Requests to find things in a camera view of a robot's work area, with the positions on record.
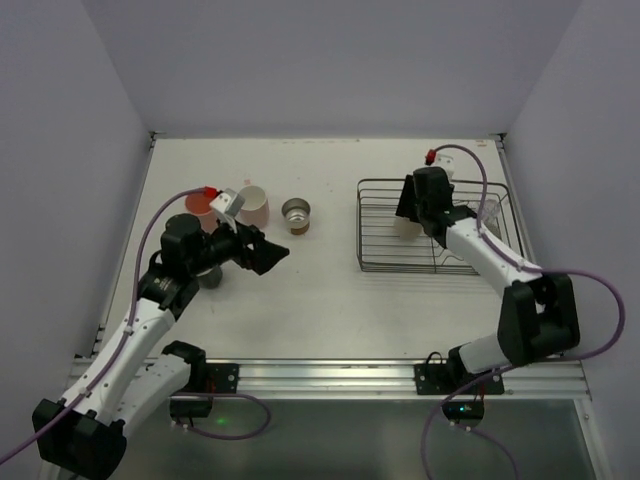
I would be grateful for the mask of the beige plastic tumbler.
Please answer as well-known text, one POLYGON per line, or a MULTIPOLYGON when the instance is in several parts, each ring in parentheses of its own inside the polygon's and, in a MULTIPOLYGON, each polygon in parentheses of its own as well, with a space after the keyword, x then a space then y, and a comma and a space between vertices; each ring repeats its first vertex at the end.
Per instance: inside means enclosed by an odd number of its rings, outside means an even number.
POLYGON ((398 237, 403 241, 412 241, 422 232, 422 227, 419 223, 412 222, 404 217, 396 217, 394 219, 394 229, 398 237))

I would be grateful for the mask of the pink plastic tumbler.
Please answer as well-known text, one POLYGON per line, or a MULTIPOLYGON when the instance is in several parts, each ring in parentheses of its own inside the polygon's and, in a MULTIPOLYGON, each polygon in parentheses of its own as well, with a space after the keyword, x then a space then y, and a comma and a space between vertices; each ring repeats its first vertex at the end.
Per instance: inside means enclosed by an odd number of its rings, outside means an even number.
POLYGON ((210 201, 203 193, 191 193, 185 198, 186 211, 198 218, 202 230, 207 233, 212 233, 218 226, 210 201))

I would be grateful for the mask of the pink ceramic mug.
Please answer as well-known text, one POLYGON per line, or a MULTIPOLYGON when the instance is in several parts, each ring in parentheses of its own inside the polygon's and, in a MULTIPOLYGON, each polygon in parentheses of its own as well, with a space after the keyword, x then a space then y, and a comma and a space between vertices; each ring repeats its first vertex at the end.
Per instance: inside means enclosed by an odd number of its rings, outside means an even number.
POLYGON ((263 229, 269 221, 269 203, 264 189, 255 185, 242 188, 239 195, 244 199, 240 210, 240 218, 246 225, 263 229))

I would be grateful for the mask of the black cup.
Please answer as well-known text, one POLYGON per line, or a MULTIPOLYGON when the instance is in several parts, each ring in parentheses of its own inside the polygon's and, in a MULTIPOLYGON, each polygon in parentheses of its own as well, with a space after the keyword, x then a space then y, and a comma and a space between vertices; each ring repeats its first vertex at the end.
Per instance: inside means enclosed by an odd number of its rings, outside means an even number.
POLYGON ((201 289, 216 289, 223 279, 223 271, 220 266, 215 266, 198 276, 198 283, 201 289))

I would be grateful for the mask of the steel cup with brown band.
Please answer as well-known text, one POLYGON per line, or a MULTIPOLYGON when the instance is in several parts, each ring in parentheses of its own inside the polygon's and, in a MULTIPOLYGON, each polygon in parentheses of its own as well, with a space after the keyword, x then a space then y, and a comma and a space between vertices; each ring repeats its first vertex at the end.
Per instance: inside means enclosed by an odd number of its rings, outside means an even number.
POLYGON ((310 213, 310 204, 302 198, 290 198, 281 207, 286 228, 292 235, 303 235, 308 231, 310 213))

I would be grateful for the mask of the clear glass cup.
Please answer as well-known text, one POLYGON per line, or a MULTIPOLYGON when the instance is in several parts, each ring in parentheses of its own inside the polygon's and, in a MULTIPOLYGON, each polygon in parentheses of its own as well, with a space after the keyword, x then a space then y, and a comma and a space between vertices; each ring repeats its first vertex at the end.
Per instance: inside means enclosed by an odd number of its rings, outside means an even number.
POLYGON ((497 222, 500 213, 500 202, 492 199, 487 199, 482 209, 481 219, 486 224, 497 222))

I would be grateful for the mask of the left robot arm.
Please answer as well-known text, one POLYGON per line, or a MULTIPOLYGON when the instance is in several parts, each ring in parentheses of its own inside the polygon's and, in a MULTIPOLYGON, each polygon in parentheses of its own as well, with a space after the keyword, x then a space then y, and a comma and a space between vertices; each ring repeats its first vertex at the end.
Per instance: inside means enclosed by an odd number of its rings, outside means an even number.
POLYGON ((43 399, 34 409, 41 458, 85 479, 109 478, 135 428, 160 403, 207 382, 204 351, 183 342, 165 348, 145 374, 138 372, 198 293, 199 276, 228 261, 263 275, 289 253, 255 226, 223 223, 207 233, 193 215, 171 217, 128 316, 59 400, 43 399))

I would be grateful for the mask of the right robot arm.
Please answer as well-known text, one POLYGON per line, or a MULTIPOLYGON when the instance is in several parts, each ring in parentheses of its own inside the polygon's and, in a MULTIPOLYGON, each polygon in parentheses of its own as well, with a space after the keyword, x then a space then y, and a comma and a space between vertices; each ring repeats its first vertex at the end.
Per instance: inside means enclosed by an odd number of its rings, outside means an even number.
POLYGON ((521 367, 563 353, 580 342, 573 284, 566 274, 544 274, 493 235, 479 212, 453 202, 444 169, 407 175, 396 215, 419 224, 443 249, 469 264, 501 300, 494 333, 449 350, 429 375, 449 388, 491 370, 521 367))

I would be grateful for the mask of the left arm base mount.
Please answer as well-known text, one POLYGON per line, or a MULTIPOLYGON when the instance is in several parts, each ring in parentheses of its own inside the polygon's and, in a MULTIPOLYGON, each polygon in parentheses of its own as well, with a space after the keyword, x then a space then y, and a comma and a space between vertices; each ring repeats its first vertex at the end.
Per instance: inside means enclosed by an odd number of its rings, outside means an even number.
POLYGON ((235 394, 239 382, 240 365, 231 362, 208 362, 207 392, 216 394, 235 394))

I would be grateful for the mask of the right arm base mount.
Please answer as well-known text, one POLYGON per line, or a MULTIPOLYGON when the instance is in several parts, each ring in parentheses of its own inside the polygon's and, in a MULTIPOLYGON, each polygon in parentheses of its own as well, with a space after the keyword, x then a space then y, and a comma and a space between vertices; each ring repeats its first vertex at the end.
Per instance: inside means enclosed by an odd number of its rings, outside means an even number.
POLYGON ((415 391, 420 396, 449 395, 466 386, 462 395, 502 395, 505 393, 500 375, 469 386, 479 375, 452 373, 447 359, 439 352, 432 352, 424 361, 413 366, 415 391))

